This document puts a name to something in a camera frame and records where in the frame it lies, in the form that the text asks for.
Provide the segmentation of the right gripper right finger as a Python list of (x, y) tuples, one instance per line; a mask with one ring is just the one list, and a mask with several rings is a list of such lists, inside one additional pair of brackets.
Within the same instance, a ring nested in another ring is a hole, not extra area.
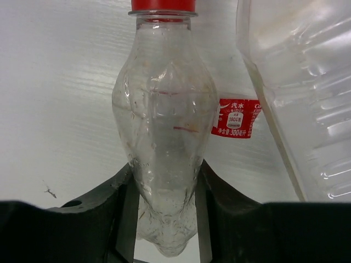
[(203, 162), (196, 185), (201, 262), (274, 262), (266, 208), (221, 179)]

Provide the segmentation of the large clear plastic bottle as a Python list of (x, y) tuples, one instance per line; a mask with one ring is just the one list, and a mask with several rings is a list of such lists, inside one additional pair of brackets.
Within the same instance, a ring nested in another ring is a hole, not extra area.
[(237, 47), (299, 199), (350, 201), (350, 1), (239, 1)]

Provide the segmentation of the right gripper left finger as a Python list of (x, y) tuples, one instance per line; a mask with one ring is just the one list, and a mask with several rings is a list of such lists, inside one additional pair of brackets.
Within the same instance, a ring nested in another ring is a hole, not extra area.
[(137, 188), (128, 164), (104, 183), (49, 212), (55, 215), (47, 262), (133, 262)]

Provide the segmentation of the red cap soda bottle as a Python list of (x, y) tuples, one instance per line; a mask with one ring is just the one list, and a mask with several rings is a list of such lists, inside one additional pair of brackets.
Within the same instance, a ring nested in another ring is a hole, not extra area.
[(258, 100), (220, 99), (191, 34), (194, 1), (132, 1), (136, 34), (112, 91), (141, 195), (140, 238), (168, 258), (196, 234), (194, 191), (211, 134), (248, 139)]

